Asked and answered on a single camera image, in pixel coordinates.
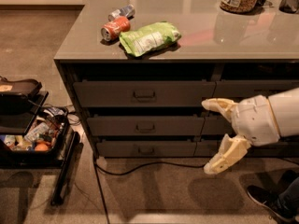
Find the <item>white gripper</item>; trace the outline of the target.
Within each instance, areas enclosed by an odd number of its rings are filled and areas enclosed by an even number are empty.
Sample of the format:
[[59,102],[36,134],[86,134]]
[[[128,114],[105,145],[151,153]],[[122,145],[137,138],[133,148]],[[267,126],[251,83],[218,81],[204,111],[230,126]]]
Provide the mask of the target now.
[[239,134],[223,136],[218,152],[204,166],[207,175],[217,175],[235,165],[245,157],[251,145],[261,147],[276,143],[280,138],[269,101],[262,95],[240,103],[226,98],[210,98],[202,102],[202,107],[220,113],[232,122],[235,133]]

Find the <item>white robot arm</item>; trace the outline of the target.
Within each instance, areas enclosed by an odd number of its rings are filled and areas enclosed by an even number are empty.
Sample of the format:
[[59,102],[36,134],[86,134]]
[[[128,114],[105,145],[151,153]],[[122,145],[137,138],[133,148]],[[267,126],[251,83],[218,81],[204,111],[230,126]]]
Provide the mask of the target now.
[[204,109],[219,112],[231,123],[235,136],[227,133],[218,153],[204,166],[207,175],[219,174],[239,162],[251,147],[276,143],[281,137],[299,134],[299,89],[268,97],[257,95],[239,103],[226,98],[202,102]]

